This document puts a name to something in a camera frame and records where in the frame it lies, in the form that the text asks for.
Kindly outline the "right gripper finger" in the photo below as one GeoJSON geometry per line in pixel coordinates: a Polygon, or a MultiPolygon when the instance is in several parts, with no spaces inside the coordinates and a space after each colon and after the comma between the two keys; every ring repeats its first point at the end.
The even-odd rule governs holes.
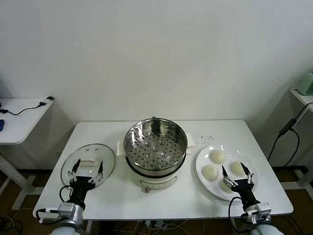
{"type": "Polygon", "coordinates": [[[241,163],[241,166],[244,170],[244,173],[246,174],[246,178],[245,179],[241,179],[242,182],[247,183],[249,185],[254,185],[254,181],[253,181],[253,173],[250,172],[250,170],[248,169],[247,166],[245,166],[243,163],[241,163]]]}
{"type": "Polygon", "coordinates": [[[227,185],[229,188],[234,188],[238,185],[238,183],[236,183],[235,181],[233,181],[232,179],[229,178],[226,169],[224,168],[224,166],[222,165],[222,174],[223,174],[223,182],[225,183],[225,185],[227,185]]]}

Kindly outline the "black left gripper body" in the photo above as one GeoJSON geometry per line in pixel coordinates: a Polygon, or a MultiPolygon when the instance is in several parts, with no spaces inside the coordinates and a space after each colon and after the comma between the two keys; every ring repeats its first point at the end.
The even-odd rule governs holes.
{"type": "Polygon", "coordinates": [[[87,192],[95,188],[93,179],[87,176],[77,176],[69,185],[72,188],[69,202],[74,204],[84,203],[87,192]]]}

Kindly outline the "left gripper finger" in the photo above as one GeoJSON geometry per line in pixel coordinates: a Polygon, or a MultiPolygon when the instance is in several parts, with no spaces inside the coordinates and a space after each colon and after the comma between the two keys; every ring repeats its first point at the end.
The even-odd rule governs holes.
{"type": "Polygon", "coordinates": [[[104,174],[103,174],[103,162],[101,162],[99,165],[94,166],[89,171],[89,176],[91,179],[89,180],[92,184],[102,184],[104,182],[104,174]]]}
{"type": "Polygon", "coordinates": [[[78,167],[80,165],[80,161],[81,159],[79,159],[72,167],[72,170],[71,171],[68,171],[68,177],[69,177],[69,182],[74,182],[74,181],[77,181],[76,179],[76,172],[78,170],[78,167]]]}

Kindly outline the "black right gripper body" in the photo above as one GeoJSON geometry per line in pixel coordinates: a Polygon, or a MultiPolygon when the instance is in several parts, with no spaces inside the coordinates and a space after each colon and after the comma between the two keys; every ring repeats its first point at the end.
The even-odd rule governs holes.
{"type": "Polygon", "coordinates": [[[234,182],[235,185],[231,189],[240,195],[243,206],[253,206],[260,203],[252,192],[253,183],[250,183],[248,179],[235,180],[234,182]]]}

